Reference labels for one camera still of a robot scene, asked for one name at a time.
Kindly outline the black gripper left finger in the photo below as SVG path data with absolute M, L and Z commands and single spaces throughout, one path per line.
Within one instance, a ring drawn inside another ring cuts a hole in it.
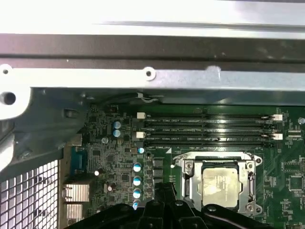
M 154 186 L 154 198 L 134 209 L 117 204 L 69 226 L 70 229 L 164 229 L 168 225 L 165 191 L 167 183 Z

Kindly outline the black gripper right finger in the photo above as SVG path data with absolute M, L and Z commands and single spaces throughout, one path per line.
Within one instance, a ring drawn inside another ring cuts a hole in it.
M 216 204 L 196 210 L 176 198 L 173 183 L 166 184 L 166 207 L 175 229 L 265 229 L 266 224 Z

